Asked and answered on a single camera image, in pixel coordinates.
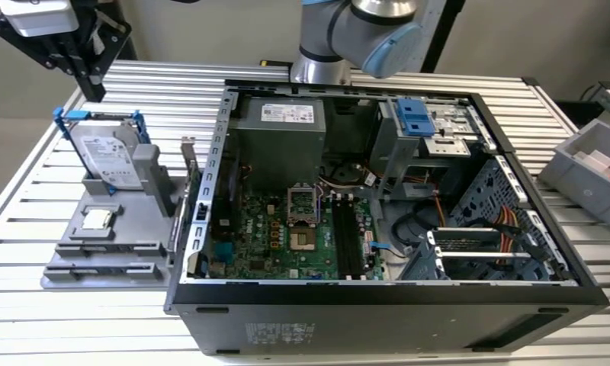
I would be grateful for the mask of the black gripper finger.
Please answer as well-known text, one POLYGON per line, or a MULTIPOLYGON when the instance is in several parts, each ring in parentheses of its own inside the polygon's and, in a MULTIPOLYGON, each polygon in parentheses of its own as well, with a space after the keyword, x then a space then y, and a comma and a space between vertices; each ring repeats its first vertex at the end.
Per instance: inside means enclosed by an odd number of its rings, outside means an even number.
POLYGON ((131 25, 123 19, 113 19, 108 14, 97 14, 92 32, 93 56, 89 61, 89 101, 101 101, 105 96, 103 79, 117 59, 131 36, 131 25))
POLYGON ((92 15, 79 20, 79 28, 59 34, 25 37, 0 14, 0 38, 47 69, 60 68, 75 77, 84 97, 92 101, 91 68, 87 42, 92 31, 92 15))

